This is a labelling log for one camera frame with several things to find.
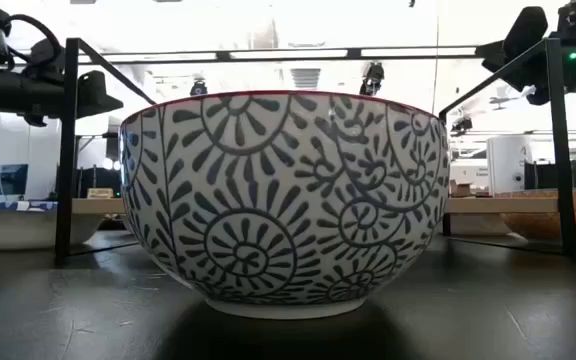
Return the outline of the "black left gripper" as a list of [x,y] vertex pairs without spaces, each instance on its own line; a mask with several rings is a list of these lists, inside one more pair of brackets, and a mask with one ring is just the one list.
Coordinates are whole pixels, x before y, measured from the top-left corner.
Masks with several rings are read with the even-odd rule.
[[[65,49],[60,44],[54,46],[48,39],[43,39],[31,48],[27,76],[33,79],[0,71],[0,112],[22,116],[32,126],[45,126],[44,117],[57,119],[58,86],[50,83],[64,81],[64,56]],[[81,75],[77,85],[78,119],[123,107],[121,100],[107,93],[105,74],[101,71]]]

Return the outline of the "background computer monitor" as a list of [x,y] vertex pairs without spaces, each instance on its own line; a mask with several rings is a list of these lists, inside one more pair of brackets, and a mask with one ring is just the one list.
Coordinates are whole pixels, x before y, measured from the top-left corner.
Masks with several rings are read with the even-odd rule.
[[27,164],[0,165],[0,195],[24,195],[26,192],[27,179]]

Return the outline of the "black hanging ceiling device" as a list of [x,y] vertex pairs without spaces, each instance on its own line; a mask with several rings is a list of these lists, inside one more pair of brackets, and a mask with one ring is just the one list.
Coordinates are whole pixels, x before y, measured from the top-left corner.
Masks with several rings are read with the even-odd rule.
[[381,83],[385,78],[385,71],[381,62],[372,62],[362,77],[359,90],[360,95],[376,96],[381,89]]

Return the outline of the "ceiling air vent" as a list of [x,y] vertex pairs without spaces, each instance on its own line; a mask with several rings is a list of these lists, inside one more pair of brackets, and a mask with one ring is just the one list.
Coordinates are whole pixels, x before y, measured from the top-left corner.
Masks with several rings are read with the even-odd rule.
[[318,88],[320,68],[291,68],[290,74],[296,89],[316,90]]

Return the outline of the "brown cardboard box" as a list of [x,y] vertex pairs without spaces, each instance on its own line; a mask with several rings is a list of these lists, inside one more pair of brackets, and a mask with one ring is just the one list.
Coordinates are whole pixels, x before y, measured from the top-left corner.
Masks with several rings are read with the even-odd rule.
[[458,183],[452,179],[450,181],[450,196],[453,198],[467,198],[473,196],[471,183]]

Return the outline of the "white printed box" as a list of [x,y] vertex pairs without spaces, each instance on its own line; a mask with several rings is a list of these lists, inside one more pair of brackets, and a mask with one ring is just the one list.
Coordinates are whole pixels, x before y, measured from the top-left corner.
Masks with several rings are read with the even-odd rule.
[[451,163],[450,179],[457,184],[473,187],[489,186],[488,164],[485,159],[457,159]]

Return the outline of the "white cylindrical container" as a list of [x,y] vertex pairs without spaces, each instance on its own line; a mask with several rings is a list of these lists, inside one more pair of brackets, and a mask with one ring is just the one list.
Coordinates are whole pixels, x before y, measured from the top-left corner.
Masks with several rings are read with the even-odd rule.
[[525,164],[532,161],[530,137],[502,135],[487,140],[489,192],[521,191],[525,187]]

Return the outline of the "long ceiling light fixture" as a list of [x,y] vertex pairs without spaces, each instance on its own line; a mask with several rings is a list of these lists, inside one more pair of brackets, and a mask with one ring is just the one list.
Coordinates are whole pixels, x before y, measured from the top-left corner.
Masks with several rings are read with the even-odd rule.
[[174,52],[107,52],[101,53],[113,64],[184,64],[227,62],[287,62],[287,61],[379,61],[379,60],[439,60],[476,59],[475,47],[346,47],[346,48],[285,48],[251,50],[174,51]]

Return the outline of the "grey floral bowl red inside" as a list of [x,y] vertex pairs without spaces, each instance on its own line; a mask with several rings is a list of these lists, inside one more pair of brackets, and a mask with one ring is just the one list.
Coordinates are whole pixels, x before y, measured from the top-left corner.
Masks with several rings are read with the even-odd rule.
[[261,90],[174,100],[120,126],[131,232],[223,313],[353,311],[403,275],[440,227],[445,124],[394,101]]

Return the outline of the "black metal wooden shelf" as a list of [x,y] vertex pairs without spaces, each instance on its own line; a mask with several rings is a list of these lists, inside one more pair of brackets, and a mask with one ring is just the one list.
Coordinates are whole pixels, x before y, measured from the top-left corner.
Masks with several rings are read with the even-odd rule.
[[[449,111],[461,105],[481,92],[494,81],[512,73],[516,68],[544,51],[547,55],[549,95],[551,107],[552,137],[555,165],[558,171],[558,197],[556,207],[560,218],[561,250],[560,255],[576,258],[576,221],[573,204],[573,183],[569,152],[569,138],[566,120],[565,94],[562,82],[561,49],[562,43],[557,38],[545,38],[532,47],[521,51],[509,64],[502,67],[488,78],[477,84],[461,97],[447,105],[439,112],[441,121],[445,121]],[[107,61],[81,38],[69,38],[65,47],[65,95],[64,115],[61,118],[60,159],[57,172],[57,224],[55,238],[55,263],[62,265],[66,258],[73,255],[70,251],[72,215],[74,213],[74,176],[79,154],[80,137],[75,134],[77,120],[77,94],[79,57],[89,58],[89,65],[97,65],[109,72],[124,87],[143,100],[153,105],[155,101],[139,86],[129,80],[117,67]],[[184,63],[184,64],[234,64],[265,62],[227,62],[227,63]],[[179,65],[179,64],[131,64],[131,65]]]

